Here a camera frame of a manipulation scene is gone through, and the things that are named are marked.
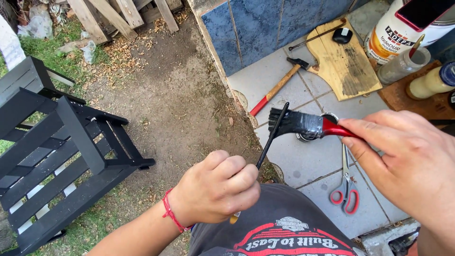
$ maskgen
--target white label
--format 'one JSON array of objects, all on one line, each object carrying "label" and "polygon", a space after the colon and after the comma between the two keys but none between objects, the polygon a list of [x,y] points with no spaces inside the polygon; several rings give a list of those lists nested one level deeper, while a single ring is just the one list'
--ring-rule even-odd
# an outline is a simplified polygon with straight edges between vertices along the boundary
[{"label": "white label", "polygon": [[341,35],[342,35],[342,36],[345,36],[345,35],[348,34],[348,32],[349,32],[349,28],[344,27],[344,28],[343,28],[343,31],[341,31]]}]

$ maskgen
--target red string bracelet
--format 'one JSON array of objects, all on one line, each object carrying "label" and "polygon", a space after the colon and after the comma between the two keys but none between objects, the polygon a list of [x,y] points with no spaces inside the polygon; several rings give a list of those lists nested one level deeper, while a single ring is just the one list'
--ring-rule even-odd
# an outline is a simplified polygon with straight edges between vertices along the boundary
[{"label": "red string bracelet", "polygon": [[172,189],[166,191],[166,194],[164,195],[164,198],[163,198],[164,208],[166,209],[166,213],[163,215],[163,218],[166,218],[167,216],[169,216],[174,221],[175,225],[177,225],[178,231],[180,231],[180,233],[183,233],[183,232],[191,229],[192,226],[184,227],[176,219],[174,213],[171,210],[171,206],[169,205],[169,199],[167,198],[167,194],[169,194],[169,192],[171,190]]}]

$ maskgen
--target wrist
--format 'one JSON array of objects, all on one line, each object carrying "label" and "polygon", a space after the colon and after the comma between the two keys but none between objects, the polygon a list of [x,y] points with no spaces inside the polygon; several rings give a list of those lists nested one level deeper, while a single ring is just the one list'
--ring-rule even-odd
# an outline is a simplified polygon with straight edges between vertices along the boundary
[{"label": "wrist", "polygon": [[170,208],[175,215],[176,220],[184,227],[190,227],[196,224],[191,214],[191,207],[182,199],[178,188],[173,188],[167,195]]}]

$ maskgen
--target dirt ground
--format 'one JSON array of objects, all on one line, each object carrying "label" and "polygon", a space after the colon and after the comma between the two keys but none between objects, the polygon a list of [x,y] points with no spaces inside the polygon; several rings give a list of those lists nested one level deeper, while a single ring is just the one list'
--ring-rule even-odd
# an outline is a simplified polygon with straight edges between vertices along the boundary
[{"label": "dirt ground", "polygon": [[[114,85],[99,79],[86,89],[91,106],[130,121],[126,131],[143,157],[154,158],[156,165],[128,177],[43,254],[86,253],[107,233],[160,200],[188,168],[213,150],[224,149],[256,163],[262,149],[251,123],[235,111],[196,21],[191,12],[188,15],[174,35],[150,32],[153,25],[142,29],[147,36],[136,40],[131,55],[141,66],[148,65]],[[271,165],[264,169],[264,179],[273,175]],[[185,234],[161,255],[186,255],[188,242]]]}]

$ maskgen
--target hammer head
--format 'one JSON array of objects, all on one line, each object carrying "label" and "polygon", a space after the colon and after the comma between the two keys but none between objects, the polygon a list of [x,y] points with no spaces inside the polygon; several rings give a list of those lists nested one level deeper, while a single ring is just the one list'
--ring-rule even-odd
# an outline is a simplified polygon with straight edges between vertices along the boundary
[{"label": "hammer head", "polygon": [[306,61],[302,61],[301,59],[291,59],[289,57],[286,58],[286,60],[293,65],[300,65],[300,67],[304,70],[308,70],[310,68],[310,64]]}]

